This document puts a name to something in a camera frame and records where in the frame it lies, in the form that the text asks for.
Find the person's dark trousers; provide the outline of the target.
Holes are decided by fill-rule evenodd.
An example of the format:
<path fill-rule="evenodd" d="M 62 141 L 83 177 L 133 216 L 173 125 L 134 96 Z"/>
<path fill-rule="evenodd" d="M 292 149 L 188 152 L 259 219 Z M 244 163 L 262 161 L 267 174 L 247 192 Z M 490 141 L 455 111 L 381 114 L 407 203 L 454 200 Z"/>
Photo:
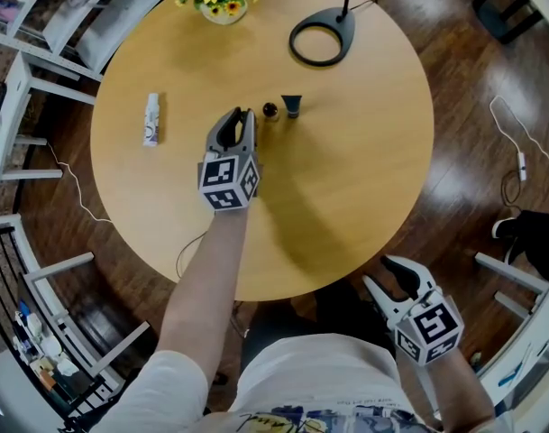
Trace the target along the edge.
<path fill-rule="evenodd" d="M 300 317 L 290 299 L 261 302 L 242 343 L 241 367 L 280 339 L 317 334 L 358 338 L 396 354 L 383 316 L 373 302 L 360 298 L 349 281 L 341 279 L 316 290 L 314 297 L 315 320 Z"/>

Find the blue plastic tool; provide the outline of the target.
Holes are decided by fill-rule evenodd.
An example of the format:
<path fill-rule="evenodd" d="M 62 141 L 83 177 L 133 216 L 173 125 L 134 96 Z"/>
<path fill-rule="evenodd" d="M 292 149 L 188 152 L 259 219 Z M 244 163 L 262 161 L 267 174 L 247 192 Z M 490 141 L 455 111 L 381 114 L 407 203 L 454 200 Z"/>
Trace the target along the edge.
<path fill-rule="evenodd" d="M 519 372 L 524 366 L 523 361 L 520 361 L 509 373 L 507 373 L 502 379 L 499 380 L 498 387 L 502 387 L 506 384 L 512 383 L 518 377 Z"/>

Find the black desk lamp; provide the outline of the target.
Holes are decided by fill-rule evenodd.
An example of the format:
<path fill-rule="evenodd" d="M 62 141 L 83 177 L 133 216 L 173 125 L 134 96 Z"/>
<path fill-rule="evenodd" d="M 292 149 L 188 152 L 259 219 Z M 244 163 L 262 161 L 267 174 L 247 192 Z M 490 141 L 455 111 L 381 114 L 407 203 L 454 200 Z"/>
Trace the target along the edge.
<path fill-rule="evenodd" d="M 343 0 L 342 7 L 326 8 L 311 14 L 292 29 L 288 38 L 288 46 L 299 61 L 311 67 L 326 68 L 339 63 L 346 56 L 352 46 L 355 33 L 355 17 L 349 9 L 349 3 L 350 0 Z M 333 58 L 311 60 L 298 51 L 295 46 L 296 38 L 301 32 L 310 28 L 326 29 L 336 37 L 340 50 Z"/>

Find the white metal shelf rack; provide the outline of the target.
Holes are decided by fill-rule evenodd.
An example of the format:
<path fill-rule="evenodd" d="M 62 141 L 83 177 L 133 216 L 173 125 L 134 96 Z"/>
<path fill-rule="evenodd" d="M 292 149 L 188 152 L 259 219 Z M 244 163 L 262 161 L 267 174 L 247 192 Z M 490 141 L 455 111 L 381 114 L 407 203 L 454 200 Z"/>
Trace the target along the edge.
<path fill-rule="evenodd" d="M 30 54 L 63 76 L 100 81 L 114 53 L 135 26 L 162 0 L 8 0 L 21 9 L 13 22 L 0 17 L 0 45 Z"/>

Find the white metal frame desk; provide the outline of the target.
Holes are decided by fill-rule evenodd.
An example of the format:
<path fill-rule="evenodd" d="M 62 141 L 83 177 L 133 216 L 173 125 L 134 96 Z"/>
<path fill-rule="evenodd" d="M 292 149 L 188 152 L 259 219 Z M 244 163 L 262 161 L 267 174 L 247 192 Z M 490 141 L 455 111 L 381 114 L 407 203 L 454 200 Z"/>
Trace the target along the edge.
<path fill-rule="evenodd" d="M 153 335 L 148 322 L 123 332 L 111 345 L 94 323 L 83 326 L 79 303 L 64 303 L 56 280 L 90 266 L 92 253 L 39 264 L 18 214 L 0 216 L 0 337 L 10 364 L 24 377 L 26 391 L 57 415 L 62 429 L 86 432 L 120 397 L 132 379 L 116 366 Z M 40 342 L 54 335 L 61 344 L 58 359 L 47 357 Z M 65 377 L 57 370 L 68 358 L 79 371 Z"/>

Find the person's left forearm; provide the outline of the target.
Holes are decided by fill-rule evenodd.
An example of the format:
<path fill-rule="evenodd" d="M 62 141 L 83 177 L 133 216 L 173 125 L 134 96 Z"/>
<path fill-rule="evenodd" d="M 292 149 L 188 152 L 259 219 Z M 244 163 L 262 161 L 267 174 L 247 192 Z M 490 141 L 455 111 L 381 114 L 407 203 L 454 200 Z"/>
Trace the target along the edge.
<path fill-rule="evenodd" d="M 159 351 L 194 361 L 212 384 L 224 350 L 242 259 L 248 210 L 217 213 L 182 278 L 162 320 Z"/>

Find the person's right forearm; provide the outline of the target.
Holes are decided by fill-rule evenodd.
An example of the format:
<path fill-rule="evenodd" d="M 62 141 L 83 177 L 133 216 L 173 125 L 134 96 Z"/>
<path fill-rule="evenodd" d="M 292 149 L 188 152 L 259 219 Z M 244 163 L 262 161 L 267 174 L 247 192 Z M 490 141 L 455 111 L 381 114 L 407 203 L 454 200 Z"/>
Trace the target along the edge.
<path fill-rule="evenodd" d="M 470 433 L 491 423 L 494 405 L 458 348 L 425 366 L 445 433 Z"/>

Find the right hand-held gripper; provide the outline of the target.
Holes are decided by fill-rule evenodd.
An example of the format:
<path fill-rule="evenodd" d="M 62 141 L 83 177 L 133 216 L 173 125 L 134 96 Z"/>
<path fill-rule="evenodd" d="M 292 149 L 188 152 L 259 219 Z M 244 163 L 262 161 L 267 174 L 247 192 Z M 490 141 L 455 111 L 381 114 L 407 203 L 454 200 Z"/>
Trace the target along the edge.
<path fill-rule="evenodd" d="M 362 276 L 387 326 L 394 332 L 396 346 L 418 366 L 428 365 L 453 350 L 460 342 L 464 324 L 453 299 L 434 289 L 431 272 L 421 263 L 396 255 L 383 255 L 380 262 L 411 298 L 395 299 L 374 278 Z"/>

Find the dark teal tube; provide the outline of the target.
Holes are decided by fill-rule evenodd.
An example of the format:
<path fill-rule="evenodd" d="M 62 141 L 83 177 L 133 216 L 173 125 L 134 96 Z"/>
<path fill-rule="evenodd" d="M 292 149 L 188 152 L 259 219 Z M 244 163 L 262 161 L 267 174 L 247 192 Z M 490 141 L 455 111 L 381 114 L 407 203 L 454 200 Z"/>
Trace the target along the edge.
<path fill-rule="evenodd" d="M 300 114 L 301 95 L 282 95 L 281 96 L 288 118 L 298 118 Z"/>

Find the white tube bottle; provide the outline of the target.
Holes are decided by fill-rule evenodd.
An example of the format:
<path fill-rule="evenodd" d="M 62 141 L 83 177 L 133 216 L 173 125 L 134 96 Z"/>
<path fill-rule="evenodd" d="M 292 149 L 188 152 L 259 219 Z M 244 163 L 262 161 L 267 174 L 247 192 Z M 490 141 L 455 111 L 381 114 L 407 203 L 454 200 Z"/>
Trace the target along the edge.
<path fill-rule="evenodd" d="M 142 144 L 145 147 L 155 147 L 159 142 L 159 94 L 150 93 L 144 113 L 144 134 Z"/>

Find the person's white printed T-shirt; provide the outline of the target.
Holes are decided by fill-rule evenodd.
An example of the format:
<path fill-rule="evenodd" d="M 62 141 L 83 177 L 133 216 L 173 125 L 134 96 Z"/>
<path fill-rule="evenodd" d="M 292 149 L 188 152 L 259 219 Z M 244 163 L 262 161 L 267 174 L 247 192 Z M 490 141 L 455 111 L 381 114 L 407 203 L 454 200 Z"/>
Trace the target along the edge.
<path fill-rule="evenodd" d="M 90 433 L 436 433 L 390 353 L 350 336 L 283 338 L 246 366 L 227 411 L 206 413 L 207 396 L 193 360 L 160 351 Z"/>

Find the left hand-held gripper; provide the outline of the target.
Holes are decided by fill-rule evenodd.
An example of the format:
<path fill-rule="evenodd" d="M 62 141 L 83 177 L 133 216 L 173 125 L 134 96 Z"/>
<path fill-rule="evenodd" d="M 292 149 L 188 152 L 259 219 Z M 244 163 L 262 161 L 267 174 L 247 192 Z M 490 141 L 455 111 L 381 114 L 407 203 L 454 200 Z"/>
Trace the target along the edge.
<path fill-rule="evenodd" d="M 215 211 L 247 208 L 261 180 L 256 115 L 237 106 L 224 114 L 206 138 L 198 164 L 198 192 Z"/>

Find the white side table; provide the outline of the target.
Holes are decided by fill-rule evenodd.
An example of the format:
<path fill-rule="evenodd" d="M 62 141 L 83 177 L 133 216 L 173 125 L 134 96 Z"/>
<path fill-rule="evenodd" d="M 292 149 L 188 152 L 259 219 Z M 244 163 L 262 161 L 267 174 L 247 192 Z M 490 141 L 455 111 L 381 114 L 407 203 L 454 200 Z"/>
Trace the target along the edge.
<path fill-rule="evenodd" d="M 45 67 L 43 63 L 43 60 L 34 61 L 32 55 L 18 51 L 5 78 L 6 93 L 0 109 L 0 181 L 59 179 L 63 174 L 61 169 L 5 170 L 6 160 L 16 144 L 33 146 L 48 144 L 43 138 L 18 135 L 33 89 L 91 106 L 96 102 L 94 96 L 35 77 L 32 74 L 32 66 L 55 73 L 65 72 L 62 68 Z"/>

